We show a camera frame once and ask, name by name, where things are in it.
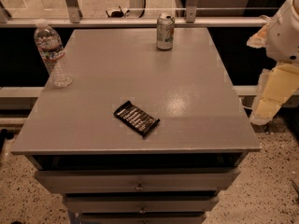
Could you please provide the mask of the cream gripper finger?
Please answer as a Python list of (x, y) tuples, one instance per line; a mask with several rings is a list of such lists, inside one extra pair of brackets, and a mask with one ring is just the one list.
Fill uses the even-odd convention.
[(266, 48), (266, 37), (269, 25), (264, 25), (257, 33), (249, 38), (247, 45), (251, 48), (261, 49)]
[(271, 70), (264, 69), (258, 80), (249, 121), (254, 125), (267, 124), (298, 89), (297, 63), (277, 63)]

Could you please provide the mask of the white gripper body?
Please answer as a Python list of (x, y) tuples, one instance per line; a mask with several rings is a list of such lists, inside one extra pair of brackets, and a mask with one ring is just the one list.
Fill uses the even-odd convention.
[(299, 63), (299, 0), (286, 0), (269, 22), (266, 55), (277, 62)]

